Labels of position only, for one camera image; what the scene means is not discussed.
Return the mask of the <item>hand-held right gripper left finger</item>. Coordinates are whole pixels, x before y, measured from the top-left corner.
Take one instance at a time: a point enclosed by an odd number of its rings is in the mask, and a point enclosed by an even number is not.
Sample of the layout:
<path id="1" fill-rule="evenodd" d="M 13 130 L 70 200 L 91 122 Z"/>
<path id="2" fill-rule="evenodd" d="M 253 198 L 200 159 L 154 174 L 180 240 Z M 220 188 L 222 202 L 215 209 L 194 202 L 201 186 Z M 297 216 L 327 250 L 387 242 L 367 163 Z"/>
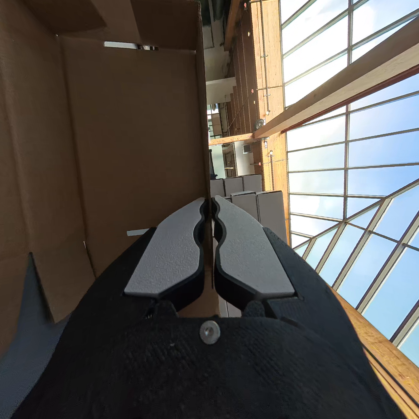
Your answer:
<path id="1" fill-rule="evenodd" d="M 166 217 L 152 235 L 124 294 L 170 301 L 177 311 L 196 301 L 205 283 L 205 199 Z"/>

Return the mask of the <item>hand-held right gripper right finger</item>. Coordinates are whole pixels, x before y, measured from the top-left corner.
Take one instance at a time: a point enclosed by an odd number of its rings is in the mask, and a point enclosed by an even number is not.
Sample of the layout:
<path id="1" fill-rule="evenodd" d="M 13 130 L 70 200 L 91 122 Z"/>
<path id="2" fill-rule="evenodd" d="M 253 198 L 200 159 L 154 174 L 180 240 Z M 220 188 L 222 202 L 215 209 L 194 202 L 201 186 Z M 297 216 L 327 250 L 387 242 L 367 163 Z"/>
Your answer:
<path id="1" fill-rule="evenodd" d="M 263 226 L 221 196 L 212 197 L 214 286 L 229 304 L 244 310 L 251 301 L 295 296 L 295 289 Z"/>

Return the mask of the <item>brown cardboard box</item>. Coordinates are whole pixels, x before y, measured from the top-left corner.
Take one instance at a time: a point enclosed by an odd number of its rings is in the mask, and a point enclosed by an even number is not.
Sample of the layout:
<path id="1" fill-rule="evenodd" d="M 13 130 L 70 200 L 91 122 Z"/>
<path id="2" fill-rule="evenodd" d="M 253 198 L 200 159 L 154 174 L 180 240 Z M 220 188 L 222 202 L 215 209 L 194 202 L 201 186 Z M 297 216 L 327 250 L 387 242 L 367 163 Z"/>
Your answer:
<path id="1" fill-rule="evenodd" d="M 133 238 L 209 196 L 197 1 L 1 1 L 1 355 L 32 254 L 58 323 Z"/>

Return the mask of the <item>stack of white boxes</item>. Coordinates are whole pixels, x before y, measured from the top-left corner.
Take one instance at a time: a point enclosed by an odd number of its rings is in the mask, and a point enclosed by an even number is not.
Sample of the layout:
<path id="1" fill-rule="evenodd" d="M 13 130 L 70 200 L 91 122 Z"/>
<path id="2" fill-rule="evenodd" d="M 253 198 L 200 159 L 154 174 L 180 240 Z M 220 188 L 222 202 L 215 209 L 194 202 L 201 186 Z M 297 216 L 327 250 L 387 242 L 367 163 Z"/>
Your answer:
<path id="1" fill-rule="evenodd" d="M 286 244 L 287 230 L 281 191 L 262 191 L 260 174 L 210 180 L 211 196 L 217 195 L 249 213 Z"/>

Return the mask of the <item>glass skylight window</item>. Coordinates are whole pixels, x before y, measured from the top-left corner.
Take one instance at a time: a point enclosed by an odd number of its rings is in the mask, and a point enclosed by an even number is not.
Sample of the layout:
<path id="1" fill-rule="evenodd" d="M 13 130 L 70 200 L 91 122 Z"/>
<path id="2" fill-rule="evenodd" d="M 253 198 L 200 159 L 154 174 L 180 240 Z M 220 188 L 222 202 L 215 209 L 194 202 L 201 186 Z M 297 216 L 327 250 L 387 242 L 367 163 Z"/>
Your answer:
<path id="1" fill-rule="evenodd" d="M 285 106 L 418 18 L 417 0 L 280 1 Z M 419 76 L 286 133 L 291 246 L 418 365 Z"/>

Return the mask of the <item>wooden ceiling beam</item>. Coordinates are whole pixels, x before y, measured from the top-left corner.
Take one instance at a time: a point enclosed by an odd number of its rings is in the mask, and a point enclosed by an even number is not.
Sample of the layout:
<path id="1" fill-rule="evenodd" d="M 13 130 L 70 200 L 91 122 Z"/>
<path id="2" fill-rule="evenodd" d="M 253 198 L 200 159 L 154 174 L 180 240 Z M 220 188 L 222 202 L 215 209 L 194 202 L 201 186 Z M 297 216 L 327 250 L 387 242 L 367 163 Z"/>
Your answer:
<path id="1" fill-rule="evenodd" d="M 419 18 L 369 50 L 254 132 L 254 139 L 300 127 L 419 71 Z"/>

